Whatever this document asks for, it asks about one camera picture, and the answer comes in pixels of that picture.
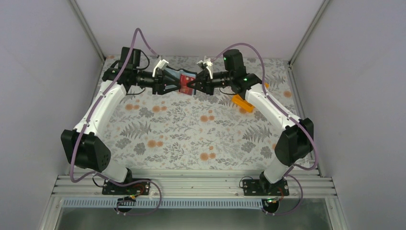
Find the black card holder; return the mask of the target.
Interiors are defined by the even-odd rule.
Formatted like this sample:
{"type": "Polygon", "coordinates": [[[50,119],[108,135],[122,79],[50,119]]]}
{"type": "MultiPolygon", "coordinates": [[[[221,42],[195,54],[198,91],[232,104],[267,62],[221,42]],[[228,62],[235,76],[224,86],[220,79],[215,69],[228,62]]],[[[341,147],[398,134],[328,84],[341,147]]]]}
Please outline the black card holder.
{"type": "Polygon", "coordinates": [[[180,80],[180,89],[178,90],[179,93],[183,93],[190,96],[196,94],[195,89],[192,89],[187,86],[187,83],[196,79],[197,76],[196,72],[192,72],[185,69],[174,69],[169,66],[166,66],[165,70],[180,80]]]}

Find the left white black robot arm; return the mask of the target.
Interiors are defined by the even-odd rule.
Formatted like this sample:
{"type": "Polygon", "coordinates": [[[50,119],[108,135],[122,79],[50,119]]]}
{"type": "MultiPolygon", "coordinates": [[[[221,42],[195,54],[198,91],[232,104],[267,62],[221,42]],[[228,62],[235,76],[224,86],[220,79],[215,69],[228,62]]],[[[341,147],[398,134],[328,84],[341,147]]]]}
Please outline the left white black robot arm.
{"type": "Polygon", "coordinates": [[[112,160],[110,149],[99,135],[132,86],[151,88],[152,93],[157,95],[181,88],[181,73],[170,68],[168,62],[160,57],[152,71],[139,68],[142,53],[139,49],[123,47],[120,60],[105,71],[100,91],[84,117],[72,130],[62,132],[61,141],[70,164],[69,176],[72,182],[77,183],[83,179],[74,177],[74,169],[79,167],[90,169],[90,175],[112,181],[121,194],[127,194],[133,189],[130,169],[112,160]]]}

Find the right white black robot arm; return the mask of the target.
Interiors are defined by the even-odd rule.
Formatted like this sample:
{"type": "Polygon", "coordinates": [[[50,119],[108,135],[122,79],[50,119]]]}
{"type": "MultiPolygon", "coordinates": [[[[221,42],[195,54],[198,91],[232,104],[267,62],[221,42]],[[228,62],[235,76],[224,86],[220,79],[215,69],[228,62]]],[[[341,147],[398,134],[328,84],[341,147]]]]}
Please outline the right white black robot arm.
{"type": "Polygon", "coordinates": [[[242,54],[237,49],[223,53],[225,70],[213,71],[210,58],[197,62],[201,71],[195,80],[187,84],[197,91],[212,95],[215,88],[231,87],[233,93],[253,105],[276,128],[281,131],[275,146],[275,159],[260,175],[260,191],[271,195],[278,188],[278,182],[286,177],[299,159],[314,148],[314,124],[291,113],[266,89],[257,75],[247,73],[242,54]]]}

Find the orange plastic bin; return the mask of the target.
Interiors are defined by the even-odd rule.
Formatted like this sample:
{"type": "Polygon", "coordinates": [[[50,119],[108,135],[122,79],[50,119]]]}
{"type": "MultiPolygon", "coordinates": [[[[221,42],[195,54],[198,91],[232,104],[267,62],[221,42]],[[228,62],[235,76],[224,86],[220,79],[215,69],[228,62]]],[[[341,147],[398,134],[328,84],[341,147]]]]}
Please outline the orange plastic bin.
{"type": "Polygon", "coordinates": [[[231,102],[248,113],[252,113],[254,108],[256,108],[265,115],[272,109],[272,103],[267,98],[267,95],[269,95],[268,88],[268,83],[257,83],[244,90],[241,94],[232,96],[231,102]]]}

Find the floral table mat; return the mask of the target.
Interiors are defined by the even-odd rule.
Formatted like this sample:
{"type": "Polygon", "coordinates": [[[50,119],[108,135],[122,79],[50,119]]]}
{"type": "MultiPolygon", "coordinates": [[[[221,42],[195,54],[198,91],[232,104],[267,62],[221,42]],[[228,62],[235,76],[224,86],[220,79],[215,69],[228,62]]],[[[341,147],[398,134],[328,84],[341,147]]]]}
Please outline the floral table mat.
{"type": "Polygon", "coordinates": [[[234,104],[230,89],[153,95],[133,86],[99,138],[132,169],[264,170],[280,134],[259,110],[234,104]]]}

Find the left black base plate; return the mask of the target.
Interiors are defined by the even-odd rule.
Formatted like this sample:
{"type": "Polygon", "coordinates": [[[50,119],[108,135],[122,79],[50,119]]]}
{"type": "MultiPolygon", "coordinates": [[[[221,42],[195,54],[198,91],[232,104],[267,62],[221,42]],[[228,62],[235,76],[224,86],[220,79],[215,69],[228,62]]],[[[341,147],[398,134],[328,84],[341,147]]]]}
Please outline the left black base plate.
{"type": "Polygon", "coordinates": [[[130,196],[130,195],[149,195],[149,190],[151,187],[150,180],[144,180],[138,182],[136,184],[132,184],[129,186],[117,186],[111,182],[104,182],[102,194],[103,195],[123,195],[123,196],[130,196]]]}

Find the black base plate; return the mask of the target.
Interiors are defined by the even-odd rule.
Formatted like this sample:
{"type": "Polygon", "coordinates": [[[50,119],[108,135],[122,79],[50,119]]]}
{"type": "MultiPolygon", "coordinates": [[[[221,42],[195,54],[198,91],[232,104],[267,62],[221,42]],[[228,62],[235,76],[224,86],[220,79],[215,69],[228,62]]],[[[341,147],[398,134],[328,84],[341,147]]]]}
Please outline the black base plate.
{"type": "Polygon", "coordinates": [[[242,182],[244,196],[288,196],[290,194],[285,179],[280,179],[274,184],[260,179],[244,179],[242,182]]]}
{"type": "Polygon", "coordinates": [[[144,180],[138,182],[136,184],[132,184],[129,186],[117,186],[111,182],[104,182],[102,194],[103,195],[123,195],[123,196],[130,196],[130,195],[149,195],[149,190],[151,187],[150,180],[144,180]]]}

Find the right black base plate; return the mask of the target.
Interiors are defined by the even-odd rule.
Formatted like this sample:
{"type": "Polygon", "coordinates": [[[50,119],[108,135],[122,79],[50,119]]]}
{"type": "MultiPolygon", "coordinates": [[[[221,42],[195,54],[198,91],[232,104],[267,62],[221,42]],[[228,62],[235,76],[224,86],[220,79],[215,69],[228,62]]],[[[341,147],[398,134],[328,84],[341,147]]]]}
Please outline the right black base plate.
{"type": "Polygon", "coordinates": [[[274,184],[260,179],[244,179],[242,182],[244,196],[288,196],[290,194],[285,179],[280,179],[274,184]]]}

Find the aluminium rail frame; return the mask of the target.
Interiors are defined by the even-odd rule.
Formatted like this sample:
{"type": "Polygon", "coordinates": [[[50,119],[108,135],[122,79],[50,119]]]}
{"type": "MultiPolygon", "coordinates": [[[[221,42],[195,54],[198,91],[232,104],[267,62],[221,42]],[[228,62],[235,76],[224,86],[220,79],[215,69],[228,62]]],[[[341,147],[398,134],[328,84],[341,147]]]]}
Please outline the aluminium rail frame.
{"type": "MultiPolygon", "coordinates": [[[[259,174],[259,170],[133,170],[134,178],[156,183],[163,198],[242,198],[241,178],[256,178],[259,174]]],[[[305,198],[337,197],[333,180],[320,177],[317,170],[293,170],[286,180],[290,192],[287,198],[297,198],[300,194],[305,198]]],[[[73,183],[68,175],[59,175],[52,195],[98,197],[102,189],[94,185],[91,177],[73,183]]]]}

